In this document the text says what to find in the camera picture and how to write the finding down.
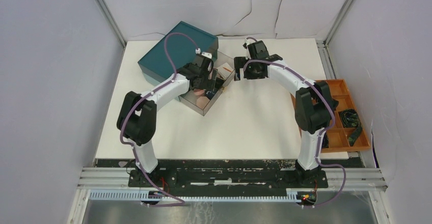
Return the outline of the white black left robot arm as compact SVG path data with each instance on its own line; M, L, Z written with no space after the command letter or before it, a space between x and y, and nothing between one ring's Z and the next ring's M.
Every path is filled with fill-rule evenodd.
M160 180L152 145L158 110L189 91L214 89L216 77L212 54L202 52L154 88L125 95L116 126L121 143L132 147L141 180L147 186L156 186Z

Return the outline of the white patterned palette box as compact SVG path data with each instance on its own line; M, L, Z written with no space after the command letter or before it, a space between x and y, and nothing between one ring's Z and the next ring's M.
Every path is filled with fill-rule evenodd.
M224 63L217 67L217 73L222 79L227 79L232 72L233 68L228 63Z

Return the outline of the round navy cream tin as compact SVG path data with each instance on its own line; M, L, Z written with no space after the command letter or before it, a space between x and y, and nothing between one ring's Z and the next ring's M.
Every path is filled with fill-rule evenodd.
M215 96L215 92L207 91L207 92L205 93L205 96L206 96L209 100L211 100L211 99Z

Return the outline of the black gold compact case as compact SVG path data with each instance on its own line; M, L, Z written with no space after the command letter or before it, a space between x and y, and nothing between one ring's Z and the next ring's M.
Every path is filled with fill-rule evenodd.
M223 86L224 83L225 83L225 80L223 78L220 78L220 77L217 76L216 80L215 80L215 86L214 86L214 88L217 89L217 90L219 90Z

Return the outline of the octagonal pink powder case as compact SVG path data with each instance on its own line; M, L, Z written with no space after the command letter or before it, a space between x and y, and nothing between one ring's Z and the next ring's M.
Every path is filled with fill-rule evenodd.
M207 97L200 96L196 100L196 106L200 109L204 109L209 102L210 102L210 100Z

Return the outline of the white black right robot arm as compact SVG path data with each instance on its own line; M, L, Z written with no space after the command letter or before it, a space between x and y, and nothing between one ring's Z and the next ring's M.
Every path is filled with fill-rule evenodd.
M270 78L295 97L294 118L301 129L301 148L294 181L308 187L319 177L323 136L335 125L336 101L325 81L314 81L290 68L277 54L270 55L263 41L247 37L246 56L234 58L234 79Z

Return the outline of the clear smoked drawer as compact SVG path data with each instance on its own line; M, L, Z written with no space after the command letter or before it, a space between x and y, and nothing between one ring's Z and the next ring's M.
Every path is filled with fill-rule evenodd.
M214 72L216 74L213 90L189 91L178 97L179 101L188 108L205 116L217 99L221 96L229 83L234 79L233 58L217 51L213 53Z

